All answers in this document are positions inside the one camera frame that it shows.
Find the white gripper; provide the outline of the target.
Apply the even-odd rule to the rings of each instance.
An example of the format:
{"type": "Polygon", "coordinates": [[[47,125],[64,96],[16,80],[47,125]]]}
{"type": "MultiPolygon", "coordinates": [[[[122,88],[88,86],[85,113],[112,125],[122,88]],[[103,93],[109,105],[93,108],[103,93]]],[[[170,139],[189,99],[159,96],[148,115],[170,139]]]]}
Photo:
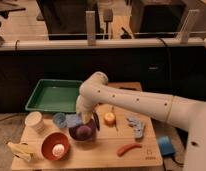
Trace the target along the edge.
{"type": "Polygon", "coordinates": [[[84,124],[87,124],[91,120],[96,105],[96,102],[93,102],[82,95],[78,96],[76,100],[76,112],[81,114],[82,122],[84,124]]]}

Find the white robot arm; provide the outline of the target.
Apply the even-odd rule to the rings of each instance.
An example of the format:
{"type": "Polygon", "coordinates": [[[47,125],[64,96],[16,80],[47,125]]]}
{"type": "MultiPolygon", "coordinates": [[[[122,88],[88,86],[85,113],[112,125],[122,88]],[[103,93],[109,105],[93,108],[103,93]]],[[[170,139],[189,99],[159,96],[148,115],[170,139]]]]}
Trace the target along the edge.
{"type": "Polygon", "coordinates": [[[183,171],[206,171],[206,102],[161,93],[108,86],[103,72],[93,73],[79,88],[76,111],[84,123],[99,103],[145,114],[188,132],[183,171]]]}

